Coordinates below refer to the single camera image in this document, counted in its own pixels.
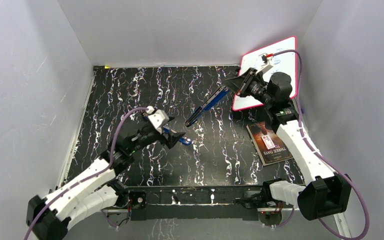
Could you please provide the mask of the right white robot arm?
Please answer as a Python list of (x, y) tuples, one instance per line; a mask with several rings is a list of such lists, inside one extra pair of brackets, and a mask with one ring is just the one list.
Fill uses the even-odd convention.
[(281, 179), (266, 181), (260, 198), (268, 207), (284, 202), (299, 208), (309, 221), (343, 213), (348, 207), (351, 185), (320, 160), (320, 152), (306, 136), (290, 98), (291, 82), (291, 77), (283, 72), (275, 72), (265, 82), (263, 75), (254, 68), (222, 81), (234, 94), (252, 96), (264, 104), (274, 133), (285, 144), (304, 177), (305, 185)]

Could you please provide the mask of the blue stapler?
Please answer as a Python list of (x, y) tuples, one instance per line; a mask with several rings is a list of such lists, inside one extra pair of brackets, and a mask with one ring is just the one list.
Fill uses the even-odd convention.
[(211, 94), (207, 100), (205, 100), (199, 107), (195, 109), (193, 114), (185, 121), (185, 126), (192, 126), (204, 112), (209, 111), (213, 106), (215, 106), (222, 98), (228, 94), (229, 91), (230, 90), (226, 86), (220, 86), (215, 92)]
[[(175, 130), (174, 128), (171, 128), (169, 126), (163, 126), (163, 130), (166, 132), (166, 133), (171, 133), (171, 134), (178, 134), (179, 131)], [(183, 135), (181, 136), (179, 139), (178, 139), (178, 142), (180, 142), (181, 144), (183, 144), (184, 146), (189, 146), (192, 144), (192, 139), (189, 138), (188, 136), (186, 135)]]

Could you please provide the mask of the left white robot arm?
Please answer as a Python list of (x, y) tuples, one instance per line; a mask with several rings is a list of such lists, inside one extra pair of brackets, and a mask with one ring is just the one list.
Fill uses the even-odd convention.
[(134, 162), (133, 154), (155, 142), (169, 149), (178, 142), (186, 146), (192, 143), (184, 132), (167, 126), (158, 132), (150, 124), (134, 135), (115, 136), (113, 141), (114, 145), (109, 144), (106, 151), (66, 185), (29, 200), (25, 239), (33, 233), (39, 240), (62, 240), (73, 226), (94, 213), (109, 207), (130, 209), (131, 194), (117, 176)]

